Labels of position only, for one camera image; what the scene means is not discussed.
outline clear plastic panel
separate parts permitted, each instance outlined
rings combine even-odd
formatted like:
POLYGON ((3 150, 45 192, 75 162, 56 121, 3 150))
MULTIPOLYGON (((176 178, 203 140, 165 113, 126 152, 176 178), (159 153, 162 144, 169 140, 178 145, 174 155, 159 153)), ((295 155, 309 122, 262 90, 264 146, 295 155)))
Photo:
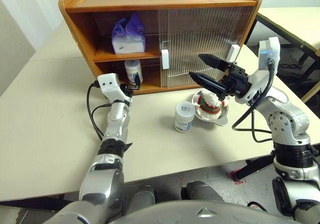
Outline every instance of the clear plastic panel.
POLYGON ((219 80, 223 73, 205 65, 198 54, 226 59, 239 44, 253 12, 252 6, 165 9, 158 11, 159 46, 169 51, 169 69, 161 70, 161 87, 195 85, 188 73, 219 80))

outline small jar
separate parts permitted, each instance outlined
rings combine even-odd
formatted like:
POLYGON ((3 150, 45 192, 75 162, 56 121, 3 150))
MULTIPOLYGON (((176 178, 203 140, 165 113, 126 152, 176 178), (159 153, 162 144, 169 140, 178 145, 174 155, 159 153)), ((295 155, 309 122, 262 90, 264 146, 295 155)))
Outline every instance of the small jar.
POLYGON ((140 83, 143 82, 144 78, 142 76, 141 63, 139 60, 126 60, 124 62, 124 67, 131 85, 137 85, 137 83, 135 83, 137 74, 139 75, 140 83))
POLYGON ((182 101, 176 105, 174 127, 178 132, 185 133, 192 127, 196 109, 189 101, 182 101))

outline jar lid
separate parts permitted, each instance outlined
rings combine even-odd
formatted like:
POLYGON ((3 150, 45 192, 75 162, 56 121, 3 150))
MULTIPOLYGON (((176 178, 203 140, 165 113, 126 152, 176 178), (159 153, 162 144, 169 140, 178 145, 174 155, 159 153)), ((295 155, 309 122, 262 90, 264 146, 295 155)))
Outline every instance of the jar lid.
POLYGON ((136 70, 137 68, 140 67, 140 61, 139 60, 126 60, 124 62, 125 68, 128 70, 136 70))
POLYGON ((195 106, 189 101, 182 101, 176 105, 175 113, 183 119, 193 118, 196 113, 195 106))

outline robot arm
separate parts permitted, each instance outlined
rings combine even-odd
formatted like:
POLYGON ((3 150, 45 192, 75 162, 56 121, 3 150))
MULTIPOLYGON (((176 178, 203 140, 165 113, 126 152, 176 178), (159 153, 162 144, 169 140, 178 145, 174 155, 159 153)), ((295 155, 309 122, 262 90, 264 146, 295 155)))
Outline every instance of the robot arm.
POLYGON ((272 182, 277 208, 301 223, 317 224, 320 221, 320 170, 313 161, 310 137, 306 133, 308 117, 290 103, 284 92, 275 87, 267 89, 269 76, 277 73, 279 53, 279 40, 271 37, 260 41, 259 68, 252 75, 234 63, 209 54, 199 57, 207 65, 225 72, 223 79, 216 82, 204 74, 189 74, 197 84, 216 93, 221 101, 230 95, 240 104, 252 105, 242 117, 253 109, 262 113, 272 133, 273 163, 280 175, 272 182))
POLYGON ((101 147, 82 182, 79 201, 64 207, 45 224, 104 224, 122 209, 123 155, 130 146, 126 141, 132 93, 120 85, 114 73, 98 76, 98 83, 112 103, 101 147))

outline plastic bag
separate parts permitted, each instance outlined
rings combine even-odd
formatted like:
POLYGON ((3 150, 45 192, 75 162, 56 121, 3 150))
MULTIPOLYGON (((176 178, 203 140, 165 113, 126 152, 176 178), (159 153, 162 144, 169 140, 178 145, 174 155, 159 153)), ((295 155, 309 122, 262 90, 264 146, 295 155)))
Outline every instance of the plastic bag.
POLYGON ((118 20, 111 34, 115 54, 143 53, 146 51, 144 26, 134 12, 127 22, 125 18, 118 20))

